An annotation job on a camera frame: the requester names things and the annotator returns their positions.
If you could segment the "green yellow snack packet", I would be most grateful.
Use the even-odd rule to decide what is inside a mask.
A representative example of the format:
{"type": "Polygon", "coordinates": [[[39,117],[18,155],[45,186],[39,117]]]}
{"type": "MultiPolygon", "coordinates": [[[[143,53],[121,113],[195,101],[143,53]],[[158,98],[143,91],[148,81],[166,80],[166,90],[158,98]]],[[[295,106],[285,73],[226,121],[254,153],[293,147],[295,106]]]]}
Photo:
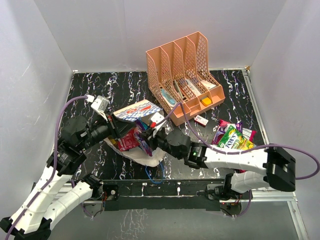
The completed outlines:
{"type": "Polygon", "coordinates": [[[236,149],[242,138],[242,133],[239,132],[235,127],[230,125],[225,134],[222,136],[217,146],[223,149],[236,149]]]}

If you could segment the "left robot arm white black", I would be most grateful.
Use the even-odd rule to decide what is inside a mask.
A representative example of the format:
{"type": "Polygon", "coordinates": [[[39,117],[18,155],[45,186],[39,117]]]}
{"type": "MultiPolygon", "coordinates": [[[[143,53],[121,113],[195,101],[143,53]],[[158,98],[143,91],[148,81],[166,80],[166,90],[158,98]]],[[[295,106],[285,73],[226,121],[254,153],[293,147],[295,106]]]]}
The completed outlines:
{"type": "Polygon", "coordinates": [[[70,118],[61,128],[60,138],[43,173],[22,206],[0,221],[0,227],[16,240],[46,240],[54,225],[86,199],[103,195],[100,180],[88,174],[70,192],[54,201],[85,159],[85,151],[102,140],[124,137],[136,124],[113,114],[98,116],[88,124],[83,116],[70,118]]]}

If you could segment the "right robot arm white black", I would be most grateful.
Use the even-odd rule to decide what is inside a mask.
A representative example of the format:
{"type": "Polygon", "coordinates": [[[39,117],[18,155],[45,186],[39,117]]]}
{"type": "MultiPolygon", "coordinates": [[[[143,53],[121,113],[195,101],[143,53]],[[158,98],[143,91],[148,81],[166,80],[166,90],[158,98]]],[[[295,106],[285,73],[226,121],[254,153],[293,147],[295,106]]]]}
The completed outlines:
{"type": "Polygon", "coordinates": [[[163,130],[152,128],[139,136],[152,150],[160,148],[169,155],[182,159],[190,168],[242,170],[241,173],[227,174],[221,185],[206,188],[207,195],[215,200],[237,199],[258,188],[271,187],[282,192],[296,190],[296,160],[282,147],[272,146],[249,152],[235,149],[225,151],[193,142],[180,131],[166,134],[163,130]]]}

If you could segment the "blue checkered paper bag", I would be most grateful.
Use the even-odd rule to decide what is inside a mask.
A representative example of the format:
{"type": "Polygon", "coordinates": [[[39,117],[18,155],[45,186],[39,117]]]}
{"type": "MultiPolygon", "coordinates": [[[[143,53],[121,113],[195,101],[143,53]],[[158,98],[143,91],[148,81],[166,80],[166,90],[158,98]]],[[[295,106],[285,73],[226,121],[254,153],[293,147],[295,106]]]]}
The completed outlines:
{"type": "MultiPolygon", "coordinates": [[[[140,120],[141,122],[144,122],[149,129],[149,124],[151,122],[150,118],[157,112],[164,116],[163,110],[160,107],[150,102],[149,100],[144,99],[122,109],[119,109],[113,114],[122,120],[132,122],[134,122],[135,120],[140,120]]],[[[159,185],[163,183],[163,180],[165,178],[165,169],[164,165],[162,164],[163,157],[165,155],[165,152],[163,150],[161,150],[160,148],[152,150],[152,156],[149,156],[139,146],[126,151],[120,151],[118,149],[118,140],[106,138],[104,141],[120,156],[144,166],[144,170],[149,180],[153,184],[159,185]],[[151,167],[160,167],[161,180],[156,181],[155,179],[153,179],[151,172],[148,170],[148,168],[151,167]]]]}

